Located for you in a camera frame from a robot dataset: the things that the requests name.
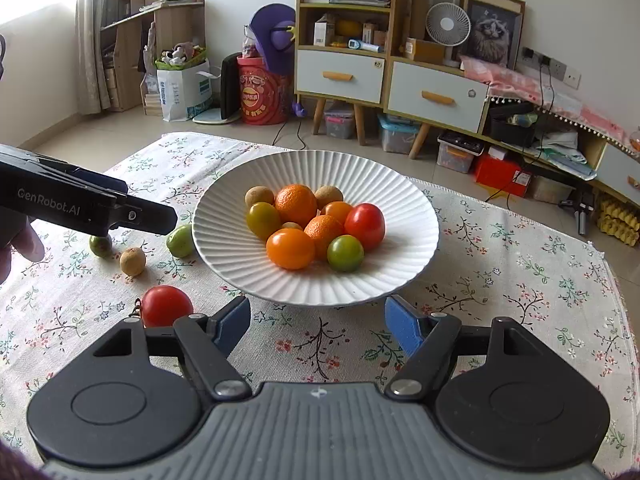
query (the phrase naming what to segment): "framed picture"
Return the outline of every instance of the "framed picture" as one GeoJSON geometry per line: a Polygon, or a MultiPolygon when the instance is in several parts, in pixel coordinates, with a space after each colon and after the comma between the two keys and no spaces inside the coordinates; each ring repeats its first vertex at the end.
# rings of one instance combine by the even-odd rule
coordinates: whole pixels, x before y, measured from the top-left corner
{"type": "Polygon", "coordinates": [[[514,69],[520,48],[525,3],[522,0],[460,0],[471,33],[459,54],[514,69]]]}

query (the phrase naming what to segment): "wooden leg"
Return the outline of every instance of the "wooden leg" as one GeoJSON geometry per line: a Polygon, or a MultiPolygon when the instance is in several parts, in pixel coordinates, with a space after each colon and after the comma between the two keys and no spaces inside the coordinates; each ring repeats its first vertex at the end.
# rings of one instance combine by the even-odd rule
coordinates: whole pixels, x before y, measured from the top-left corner
{"type": "Polygon", "coordinates": [[[424,140],[427,138],[427,134],[429,133],[430,126],[427,123],[422,123],[420,125],[420,130],[418,131],[418,135],[415,137],[414,145],[411,147],[411,151],[409,152],[409,158],[415,158],[420,153],[420,149],[424,144],[424,140]]]}
{"type": "Polygon", "coordinates": [[[318,102],[316,103],[316,113],[314,113],[314,135],[317,135],[318,130],[320,129],[320,123],[322,122],[322,113],[324,112],[325,104],[326,99],[318,98],[318,102]]]}
{"type": "Polygon", "coordinates": [[[353,105],[353,114],[356,116],[356,133],[358,134],[358,143],[361,146],[367,145],[367,139],[364,135],[364,110],[362,105],[353,105]]]}

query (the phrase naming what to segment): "red tomato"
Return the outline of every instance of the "red tomato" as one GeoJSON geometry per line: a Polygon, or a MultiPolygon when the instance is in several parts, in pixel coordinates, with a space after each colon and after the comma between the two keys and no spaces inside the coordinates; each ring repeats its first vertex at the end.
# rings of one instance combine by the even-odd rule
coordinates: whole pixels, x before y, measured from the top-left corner
{"type": "Polygon", "coordinates": [[[155,286],[142,296],[140,316],[147,327],[171,326],[176,319],[189,314],[193,314],[191,300],[174,286],[155,286]]]}
{"type": "Polygon", "coordinates": [[[347,216],[344,231],[356,237],[365,251],[373,250],[385,237],[385,217],[373,204],[357,205],[347,216]]]}

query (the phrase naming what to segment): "purple hat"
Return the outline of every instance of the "purple hat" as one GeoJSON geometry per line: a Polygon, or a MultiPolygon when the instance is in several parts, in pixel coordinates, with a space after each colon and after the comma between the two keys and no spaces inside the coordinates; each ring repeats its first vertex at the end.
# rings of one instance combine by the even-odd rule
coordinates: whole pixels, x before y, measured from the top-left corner
{"type": "Polygon", "coordinates": [[[264,6],[254,14],[249,27],[267,70],[279,75],[292,75],[294,37],[287,27],[295,27],[296,11],[284,4],[264,6]]]}

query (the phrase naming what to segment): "curtain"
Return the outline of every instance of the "curtain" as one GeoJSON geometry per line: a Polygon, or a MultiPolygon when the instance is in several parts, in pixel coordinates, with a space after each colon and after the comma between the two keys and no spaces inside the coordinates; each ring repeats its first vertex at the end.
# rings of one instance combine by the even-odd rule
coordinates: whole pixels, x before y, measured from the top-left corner
{"type": "Polygon", "coordinates": [[[78,0],[78,104],[81,114],[97,114],[111,106],[104,78],[100,28],[118,18],[117,0],[78,0]]]}

